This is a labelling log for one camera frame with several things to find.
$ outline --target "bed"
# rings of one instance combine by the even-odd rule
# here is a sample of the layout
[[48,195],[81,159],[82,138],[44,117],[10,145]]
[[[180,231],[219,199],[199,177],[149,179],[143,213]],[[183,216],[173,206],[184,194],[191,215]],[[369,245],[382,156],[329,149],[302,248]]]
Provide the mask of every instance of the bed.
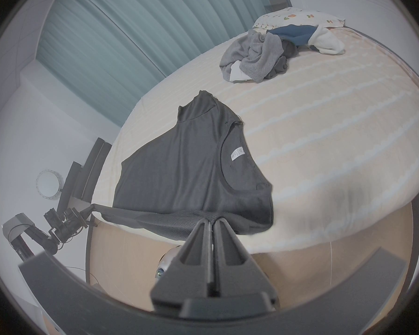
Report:
[[[346,27],[332,32],[344,42],[344,54],[301,50],[289,61],[287,73],[258,84],[223,79],[218,63],[234,39],[175,71],[146,93],[128,117],[92,202],[112,205],[121,162],[172,128],[179,105],[200,90],[242,118],[251,155],[273,185],[273,226],[239,236],[250,253],[334,241],[410,202],[419,192],[419,77],[358,32]],[[98,213],[95,217],[103,220]]]

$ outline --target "white tag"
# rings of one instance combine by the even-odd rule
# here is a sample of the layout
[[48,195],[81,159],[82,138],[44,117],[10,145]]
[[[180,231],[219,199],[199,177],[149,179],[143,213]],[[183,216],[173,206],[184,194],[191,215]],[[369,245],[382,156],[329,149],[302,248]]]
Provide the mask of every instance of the white tag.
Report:
[[231,161],[234,161],[238,156],[244,155],[243,147],[237,148],[234,152],[231,153]]

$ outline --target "wooden floor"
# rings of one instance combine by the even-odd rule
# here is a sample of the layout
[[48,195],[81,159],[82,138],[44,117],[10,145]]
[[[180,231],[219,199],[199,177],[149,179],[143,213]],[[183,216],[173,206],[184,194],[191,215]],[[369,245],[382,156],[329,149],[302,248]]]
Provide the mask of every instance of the wooden floor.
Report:
[[[277,289],[281,308],[289,308],[346,279],[379,247],[408,264],[412,235],[412,210],[408,204],[350,237],[297,251],[256,254],[253,258]],[[95,276],[110,296],[152,310],[149,292],[155,284],[155,271],[160,258],[173,247],[102,222],[91,239],[91,284],[96,282]],[[404,279],[375,321],[393,307]]]

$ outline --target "teal curtain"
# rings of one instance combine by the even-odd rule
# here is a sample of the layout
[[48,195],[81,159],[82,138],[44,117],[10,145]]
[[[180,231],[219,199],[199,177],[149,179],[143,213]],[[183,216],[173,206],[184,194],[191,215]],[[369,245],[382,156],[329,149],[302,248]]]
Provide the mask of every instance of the teal curtain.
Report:
[[158,82],[251,28],[268,0],[56,0],[37,59],[122,126]]

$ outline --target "tiled ceiling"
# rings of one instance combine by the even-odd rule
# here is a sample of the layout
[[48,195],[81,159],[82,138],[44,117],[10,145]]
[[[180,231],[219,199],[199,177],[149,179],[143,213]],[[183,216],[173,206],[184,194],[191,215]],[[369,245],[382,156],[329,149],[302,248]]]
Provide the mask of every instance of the tiled ceiling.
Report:
[[0,110],[20,85],[20,71],[35,55],[53,0],[28,0],[0,38]]

